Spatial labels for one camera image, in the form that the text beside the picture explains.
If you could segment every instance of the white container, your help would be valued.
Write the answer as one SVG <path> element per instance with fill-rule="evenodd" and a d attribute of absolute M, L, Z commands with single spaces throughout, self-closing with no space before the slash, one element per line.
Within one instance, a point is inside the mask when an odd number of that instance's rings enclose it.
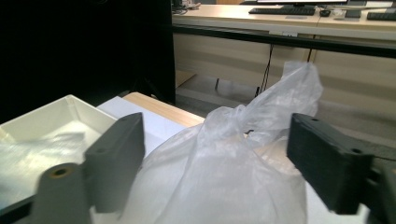
<path fill-rule="evenodd" d="M 0 171 L 0 183 L 4 184 L 4 188 L 0 188 L 0 214 L 8 206 L 15 206 L 15 203 L 34 195 L 39 176 L 54 163 L 64 163 L 65 160 L 82 162 L 83 153 L 116 120 L 74 95 L 66 95 L 1 124 L 0 150 L 3 154 L 0 167 L 3 168 Z M 70 133 L 82 136 L 78 139 L 79 147 L 76 150 L 74 147 L 68 149 L 77 155 L 78 160 L 74 154 L 65 156 L 62 151 L 65 147 L 62 144 L 54 147 L 46 144 L 57 135 Z"/>

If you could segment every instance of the wooden table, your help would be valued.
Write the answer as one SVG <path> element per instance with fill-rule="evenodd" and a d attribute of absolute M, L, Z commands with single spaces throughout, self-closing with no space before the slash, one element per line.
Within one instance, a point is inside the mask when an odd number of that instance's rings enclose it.
<path fill-rule="evenodd" d="M 129 93 L 128 95 L 124 96 L 123 99 L 136 105 L 142 106 L 143 108 L 151 112 L 159 114 L 186 127 L 191 127 L 204 122 L 204 118 L 156 100 L 140 92 Z"/>

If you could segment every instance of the floor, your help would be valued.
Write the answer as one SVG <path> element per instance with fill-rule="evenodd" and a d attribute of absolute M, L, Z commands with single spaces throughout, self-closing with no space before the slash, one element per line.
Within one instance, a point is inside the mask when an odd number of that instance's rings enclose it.
<path fill-rule="evenodd" d="M 247 105 L 254 99 L 257 87 L 194 75 L 177 87 L 176 106 L 203 118 L 220 106 Z M 348 105 L 318 103 L 316 118 L 328 122 L 343 134 L 362 141 L 380 162 L 396 162 L 396 118 L 362 111 Z"/>

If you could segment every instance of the black keyboard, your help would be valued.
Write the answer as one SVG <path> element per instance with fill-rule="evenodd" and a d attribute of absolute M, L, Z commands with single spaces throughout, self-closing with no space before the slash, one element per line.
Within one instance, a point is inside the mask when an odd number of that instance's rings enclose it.
<path fill-rule="evenodd" d="M 396 21 L 396 13 L 394 13 L 394 12 L 369 12 L 369 13 L 367 13 L 367 21 Z"/>
<path fill-rule="evenodd" d="M 280 7 L 280 8 L 254 7 L 248 13 L 249 14 L 313 16 L 315 14 L 315 9 L 314 8 L 306 8 L 306 7 Z"/>

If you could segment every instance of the transparent plastic bag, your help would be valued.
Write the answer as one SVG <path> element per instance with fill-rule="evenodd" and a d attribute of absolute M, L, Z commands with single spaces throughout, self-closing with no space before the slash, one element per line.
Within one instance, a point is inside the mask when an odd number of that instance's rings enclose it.
<path fill-rule="evenodd" d="M 287 62 L 247 106 L 220 107 L 171 137 L 145 158 L 122 223 L 306 223 L 304 179 L 285 143 L 291 114 L 314 116 L 321 93 L 312 63 Z"/>

